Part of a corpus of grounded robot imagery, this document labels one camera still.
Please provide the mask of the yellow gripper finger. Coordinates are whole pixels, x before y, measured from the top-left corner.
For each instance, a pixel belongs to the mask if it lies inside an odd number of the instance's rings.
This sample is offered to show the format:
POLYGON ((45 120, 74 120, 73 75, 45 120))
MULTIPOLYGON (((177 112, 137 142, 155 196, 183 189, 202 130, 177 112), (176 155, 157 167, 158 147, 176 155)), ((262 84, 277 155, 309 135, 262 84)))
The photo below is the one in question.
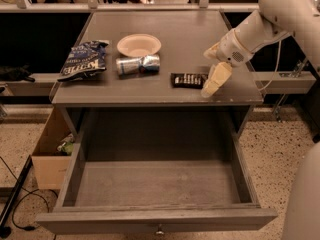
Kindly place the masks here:
POLYGON ((229 63, 219 62, 217 65, 212 65, 208 74, 208 79, 205 81, 201 90, 201 95, 204 98, 211 97, 225 84, 231 75, 232 66, 229 63))
POLYGON ((219 56, 217 54, 219 48, 219 42, 208 48, 204 53, 203 56, 207 59, 211 60, 219 60, 219 56))

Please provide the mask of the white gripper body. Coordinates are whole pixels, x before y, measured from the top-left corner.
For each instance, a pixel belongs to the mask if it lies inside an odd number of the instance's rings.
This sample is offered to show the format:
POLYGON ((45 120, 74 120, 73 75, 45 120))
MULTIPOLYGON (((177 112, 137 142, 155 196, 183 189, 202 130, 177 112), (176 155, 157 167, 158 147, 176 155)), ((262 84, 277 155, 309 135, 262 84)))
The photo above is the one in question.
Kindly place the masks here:
POLYGON ((252 57, 253 53, 240 43, 234 29, 231 29, 218 43, 216 58, 219 61, 230 63, 233 67, 245 64, 252 57))

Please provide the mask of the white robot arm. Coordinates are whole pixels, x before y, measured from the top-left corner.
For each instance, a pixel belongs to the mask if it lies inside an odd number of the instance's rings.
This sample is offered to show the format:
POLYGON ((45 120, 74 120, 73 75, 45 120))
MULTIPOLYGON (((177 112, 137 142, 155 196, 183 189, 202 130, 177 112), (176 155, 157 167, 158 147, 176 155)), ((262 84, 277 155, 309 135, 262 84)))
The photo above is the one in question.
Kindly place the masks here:
MULTIPOLYGON (((211 67, 201 95, 210 97, 232 70, 262 47, 293 36, 304 55, 320 65, 320 16, 313 0, 258 0, 259 8, 204 52, 211 67)), ((282 240, 320 240, 320 143, 305 155, 292 184, 282 240)))

